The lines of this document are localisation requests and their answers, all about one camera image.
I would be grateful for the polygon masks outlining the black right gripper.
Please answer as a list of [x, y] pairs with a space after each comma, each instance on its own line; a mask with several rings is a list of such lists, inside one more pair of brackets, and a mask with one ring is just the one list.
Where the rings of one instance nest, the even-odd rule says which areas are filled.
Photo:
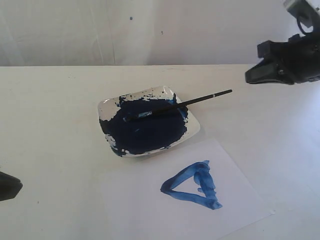
[[320, 80], [320, 35], [294, 35], [288, 42], [267, 40], [257, 46], [264, 59], [245, 72], [248, 84], [293, 85]]

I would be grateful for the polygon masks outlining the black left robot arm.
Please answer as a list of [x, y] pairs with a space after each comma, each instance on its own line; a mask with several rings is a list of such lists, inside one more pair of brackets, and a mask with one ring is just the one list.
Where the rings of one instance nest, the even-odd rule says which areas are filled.
[[0, 172], [0, 201], [14, 199], [22, 187], [23, 184], [20, 179]]

